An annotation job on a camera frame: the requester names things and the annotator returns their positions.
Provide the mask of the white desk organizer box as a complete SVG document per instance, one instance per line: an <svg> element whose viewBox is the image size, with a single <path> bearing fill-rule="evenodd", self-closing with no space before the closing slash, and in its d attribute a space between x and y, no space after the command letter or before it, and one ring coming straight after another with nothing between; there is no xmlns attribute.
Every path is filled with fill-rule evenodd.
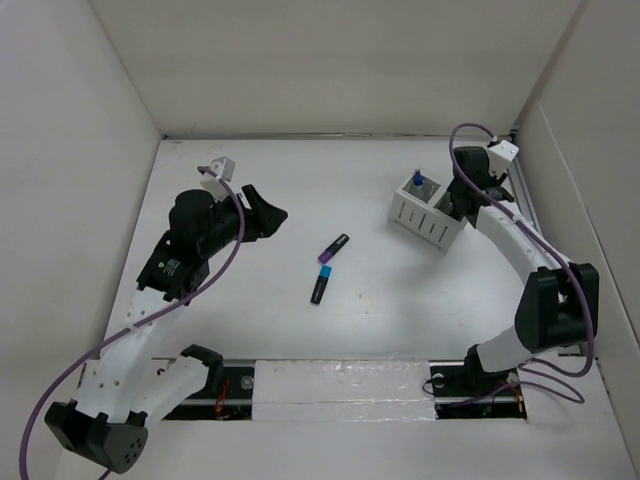
<svg viewBox="0 0 640 480"><path fill-rule="evenodd" d="M450 198L445 187L425 177L431 186L431 197L424 203L408 193L412 176L394 191L388 218L435 246L441 253L449 251L467 220L450 216Z"/></svg>

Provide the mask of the purple cap highlighter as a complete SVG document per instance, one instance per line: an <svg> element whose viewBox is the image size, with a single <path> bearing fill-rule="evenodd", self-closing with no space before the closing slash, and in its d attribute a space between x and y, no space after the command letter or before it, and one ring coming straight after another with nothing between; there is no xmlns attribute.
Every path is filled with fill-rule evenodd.
<svg viewBox="0 0 640 480"><path fill-rule="evenodd" d="M350 237L347 234L341 234L318 256L318 261L321 264L328 263L349 240Z"/></svg>

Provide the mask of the blue cap highlighter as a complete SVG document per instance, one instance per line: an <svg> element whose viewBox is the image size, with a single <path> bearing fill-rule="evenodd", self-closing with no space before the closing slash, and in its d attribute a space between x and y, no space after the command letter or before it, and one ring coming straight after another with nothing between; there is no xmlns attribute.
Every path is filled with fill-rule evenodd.
<svg viewBox="0 0 640 480"><path fill-rule="evenodd" d="M310 298L310 303L312 305L319 305L321 303L331 272L332 268L329 265L323 265L321 267Z"/></svg>

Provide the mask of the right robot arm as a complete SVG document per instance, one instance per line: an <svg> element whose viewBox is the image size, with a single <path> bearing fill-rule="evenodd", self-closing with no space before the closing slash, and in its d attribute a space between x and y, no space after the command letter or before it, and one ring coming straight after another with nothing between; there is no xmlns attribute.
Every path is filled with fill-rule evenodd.
<svg viewBox="0 0 640 480"><path fill-rule="evenodd" d="M455 213L496 246L523 284L512 326L471 346L456 381L485 394L510 371L539 362L540 354L578 344L587 354L574 375L586 375L598 329L598 271L569 260L535 231L503 187L504 177L492 173L486 148L453 147L449 153L453 179L447 191Z"/></svg>

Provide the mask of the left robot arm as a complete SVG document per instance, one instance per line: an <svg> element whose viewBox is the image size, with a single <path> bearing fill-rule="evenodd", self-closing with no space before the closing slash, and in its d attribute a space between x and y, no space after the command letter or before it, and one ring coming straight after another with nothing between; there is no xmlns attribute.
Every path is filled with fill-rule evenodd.
<svg viewBox="0 0 640 480"><path fill-rule="evenodd" d="M287 217L252 185L222 199L204 189L175 198L169 228L137 278L122 329L98 348L99 360L75 397L46 411L45 424L64 449L123 474L139 460L152 424L188 396L220 390L222 356L196 344L155 379L147 375L188 305L219 279L210 259L227 245L271 237Z"/></svg>

